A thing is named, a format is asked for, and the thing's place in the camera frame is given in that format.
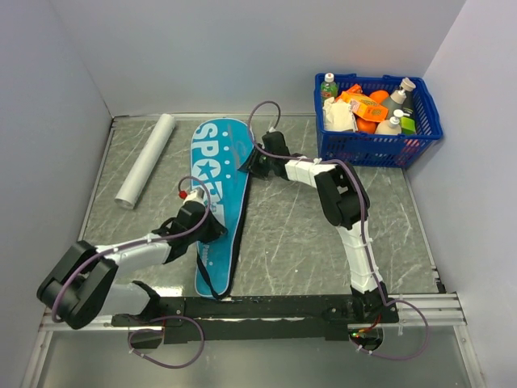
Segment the blue sport racket bag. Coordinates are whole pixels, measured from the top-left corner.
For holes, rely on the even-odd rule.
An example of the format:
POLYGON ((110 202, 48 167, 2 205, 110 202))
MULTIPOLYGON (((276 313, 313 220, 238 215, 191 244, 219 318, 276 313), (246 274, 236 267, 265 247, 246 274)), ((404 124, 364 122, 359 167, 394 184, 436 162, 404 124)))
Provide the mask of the blue sport racket bag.
POLYGON ((201 124, 191 139, 191 176, 208 189, 210 211, 227 229, 211 243, 199 243, 195 291, 221 300, 229 295, 240 259, 250 176, 239 168, 254 150, 246 124, 233 118, 201 124))

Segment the white shuttlecock tube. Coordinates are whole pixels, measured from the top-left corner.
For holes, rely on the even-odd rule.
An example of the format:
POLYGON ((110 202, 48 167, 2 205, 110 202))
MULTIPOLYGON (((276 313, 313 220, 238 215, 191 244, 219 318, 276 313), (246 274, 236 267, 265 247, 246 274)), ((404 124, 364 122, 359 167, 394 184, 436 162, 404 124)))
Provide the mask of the white shuttlecock tube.
POLYGON ((155 168, 166 143, 175 127, 175 118, 162 114, 149 135, 137 160, 115 196, 115 202, 123 209, 133 209, 155 168))

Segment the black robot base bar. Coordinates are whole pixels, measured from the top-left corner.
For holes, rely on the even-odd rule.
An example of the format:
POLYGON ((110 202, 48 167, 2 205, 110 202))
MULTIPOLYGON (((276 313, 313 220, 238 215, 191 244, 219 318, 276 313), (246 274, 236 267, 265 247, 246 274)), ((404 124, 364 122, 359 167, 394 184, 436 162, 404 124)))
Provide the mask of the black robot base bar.
POLYGON ((247 296, 214 301, 202 297, 164 297, 157 322, 118 314, 113 327, 150 327, 164 331, 165 344, 198 340, 276 340, 323 338, 347 341, 349 329, 373 323, 398 323, 397 308, 378 296, 352 294, 247 296))

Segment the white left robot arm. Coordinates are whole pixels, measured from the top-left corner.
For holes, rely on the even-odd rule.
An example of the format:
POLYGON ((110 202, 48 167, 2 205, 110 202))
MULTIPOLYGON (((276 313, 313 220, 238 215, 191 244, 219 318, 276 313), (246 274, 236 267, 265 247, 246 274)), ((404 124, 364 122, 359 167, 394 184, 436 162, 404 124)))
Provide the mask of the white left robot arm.
POLYGON ((194 243, 212 243, 227 229, 207 207, 187 200, 174 217, 142 238, 114 245, 75 242, 36 291, 56 322, 78 330, 100 315, 129 315, 149 325, 171 315, 172 309, 146 283, 116 279, 138 269, 173 262, 194 243))

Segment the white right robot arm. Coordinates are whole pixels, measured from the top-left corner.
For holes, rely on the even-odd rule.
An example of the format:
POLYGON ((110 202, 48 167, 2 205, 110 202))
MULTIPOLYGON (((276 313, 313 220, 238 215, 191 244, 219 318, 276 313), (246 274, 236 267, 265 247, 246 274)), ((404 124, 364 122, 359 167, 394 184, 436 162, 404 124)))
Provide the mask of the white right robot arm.
POLYGON ((261 178, 273 172, 317 190, 322 212, 338 231, 346 252, 354 316, 362 322, 372 321, 388 299, 368 233, 369 197, 355 170, 346 162, 291 154, 279 131, 271 130, 262 140, 261 145, 254 143, 240 170, 261 178))

